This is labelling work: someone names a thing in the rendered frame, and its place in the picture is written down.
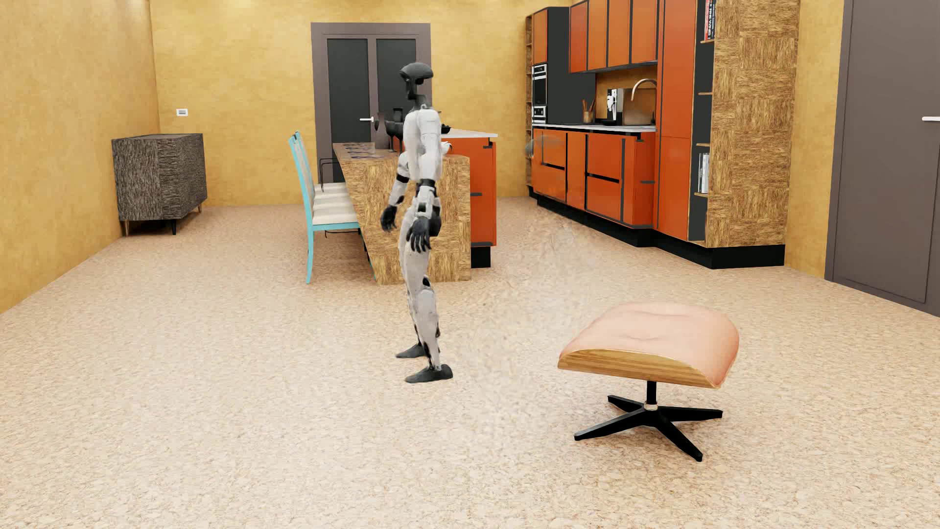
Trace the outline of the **robot white torso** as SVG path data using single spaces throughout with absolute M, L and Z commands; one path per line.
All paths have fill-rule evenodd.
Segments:
M 415 106 L 404 118 L 401 155 L 410 180 L 418 186 L 435 186 L 443 161 L 439 113 L 427 102 Z

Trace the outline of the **orange kitchen cabinets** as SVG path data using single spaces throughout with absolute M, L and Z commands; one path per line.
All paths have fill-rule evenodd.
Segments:
M 660 0 L 578 0 L 569 9 L 570 72 L 656 64 L 659 15 Z
M 629 228 L 653 226 L 651 125 L 546 125 L 532 130 L 534 193 Z

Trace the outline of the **dark grey double door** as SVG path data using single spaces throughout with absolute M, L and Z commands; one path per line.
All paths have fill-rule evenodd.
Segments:
M 400 69 L 431 64 L 427 23 L 312 22 L 314 169 L 325 183 L 343 182 L 334 143 L 367 142 L 389 148 L 383 119 L 407 99 Z

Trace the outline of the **orange upper kitchen cabinets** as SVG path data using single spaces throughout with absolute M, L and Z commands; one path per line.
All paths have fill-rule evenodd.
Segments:
M 656 64 L 659 15 L 660 0 L 578 0 L 569 9 L 570 72 Z

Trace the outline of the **orange island cabinet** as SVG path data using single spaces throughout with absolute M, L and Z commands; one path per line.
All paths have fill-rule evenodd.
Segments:
M 497 243 L 496 134 L 446 127 L 442 139 L 451 153 L 469 158 L 471 191 L 471 267 L 491 266 L 491 249 Z

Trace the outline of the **dark grey textured sideboard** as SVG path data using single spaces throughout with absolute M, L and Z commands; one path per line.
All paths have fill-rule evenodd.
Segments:
M 177 220 L 208 198 L 202 134 L 153 134 L 111 141 L 118 217 L 128 236 L 133 221 Z

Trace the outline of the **woven wood bookshelf column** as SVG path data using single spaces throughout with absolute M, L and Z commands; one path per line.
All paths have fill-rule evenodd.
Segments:
M 707 247 L 785 242 L 800 0 L 717 0 L 707 84 Z

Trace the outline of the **tall orange cabinet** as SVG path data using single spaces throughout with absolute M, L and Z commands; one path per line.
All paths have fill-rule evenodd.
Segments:
M 657 89 L 659 232 L 687 240 L 697 0 L 660 0 Z

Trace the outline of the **woven wood island counter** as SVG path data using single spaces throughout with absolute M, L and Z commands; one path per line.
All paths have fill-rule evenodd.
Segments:
M 380 159 L 349 159 L 342 146 L 333 150 L 343 172 L 378 284 L 403 283 L 399 261 L 399 231 L 384 232 L 383 209 L 396 177 L 398 154 Z M 464 282 L 471 273 L 471 191 L 469 158 L 448 154 L 437 182 L 443 225 L 431 239 L 428 276 L 432 283 Z

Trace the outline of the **peach cushioned swivel chair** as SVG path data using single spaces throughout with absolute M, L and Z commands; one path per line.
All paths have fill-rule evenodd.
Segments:
M 735 362 L 739 340 L 739 331 L 726 315 L 702 306 L 627 302 L 610 308 L 563 348 L 558 368 L 644 380 L 646 397 L 639 402 L 609 395 L 609 403 L 625 414 L 578 431 L 573 438 L 599 438 L 635 427 L 653 427 L 701 461 L 702 453 L 675 422 L 718 419 L 722 410 L 660 405 L 656 385 L 721 387 Z

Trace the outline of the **robot right leg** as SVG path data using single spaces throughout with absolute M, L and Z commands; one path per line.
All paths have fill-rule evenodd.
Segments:
M 401 358 L 401 359 L 414 359 L 414 358 L 420 358 L 420 357 L 427 357 L 429 361 L 431 361 L 432 359 L 439 360 L 439 346 L 438 346 L 438 339 L 440 337 L 439 324 L 435 324 L 435 331 L 434 331 L 435 334 L 434 334 L 434 338 L 431 340 L 431 344 L 438 347 L 437 349 L 435 349 L 435 351 L 437 351 L 438 356 L 433 356 L 431 354 L 429 347 L 427 346 L 426 343 L 424 343 L 424 341 L 421 338 L 421 334 L 417 328 L 417 324 L 413 324 L 413 327 L 416 332 L 417 343 L 411 345 L 406 350 L 396 354 L 396 357 Z

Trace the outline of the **robot dark grey head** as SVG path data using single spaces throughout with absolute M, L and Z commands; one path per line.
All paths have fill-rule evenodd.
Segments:
M 402 67 L 399 75 L 405 81 L 407 99 L 414 102 L 414 107 L 421 108 L 426 104 L 426 96 L 418 93 L 417 87 L 433 78 L 431 67 L 422 62 L 413 62 Z

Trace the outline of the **large grey door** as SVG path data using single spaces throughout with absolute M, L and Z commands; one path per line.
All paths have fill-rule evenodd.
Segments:
M 940 0 L 844 0 L 825 278 L 940 317 Z

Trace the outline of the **orange lower kitchen cabinets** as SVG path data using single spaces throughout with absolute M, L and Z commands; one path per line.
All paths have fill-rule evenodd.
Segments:
M 629 228 L 653 226 L 651 125 L 546 125 L 532 130 L 534 193 Z

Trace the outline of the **teal chair white seat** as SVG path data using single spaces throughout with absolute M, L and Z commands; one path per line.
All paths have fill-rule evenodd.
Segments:
M 305 195 L 311 200 L 316 198 L 318 191 L 321 194 L 348 196 L 348 189 L 345 183 L 318 183 L 317 177 L 313 176 L 307 149 L 300 131 L 295 131 L 291 139 L 293 140 L 292 151 L 295 156 L 295 162 L 297 163 L 301 188 L 302 191 L 305 192 Z
M 291 149 L 293 160 L 295 162 L 295 156 L 292 151 L 293 140 L 291 136 L 288 137 L 288 145 Z M 295 162 L 295 167 L 298 174 L 297 163 Z M 305 222 L 307 228 L 307 263 L 306 263 L 306 279 L 305 283 L 309 284 L 312 278 L 313 270 L 313 251 L 314 251 L 314 241 L 316 233 L 325 233 L 330 231 L 343 231 L 343 230 L 352 230 L 356 229 L 361 238 L 365 236 L 362 235 L 360 225 L 357 221 L 356 212 L 353 207 L 353 202 L 351 200 L 350 194 L 347 195 L 330 195 L 330 194 L 321 194 L 319 191 L 316 194 L 316 198 L 310 199 L 306 196 L 306 193 L 302 191 L 303 205 L 305 210 Z

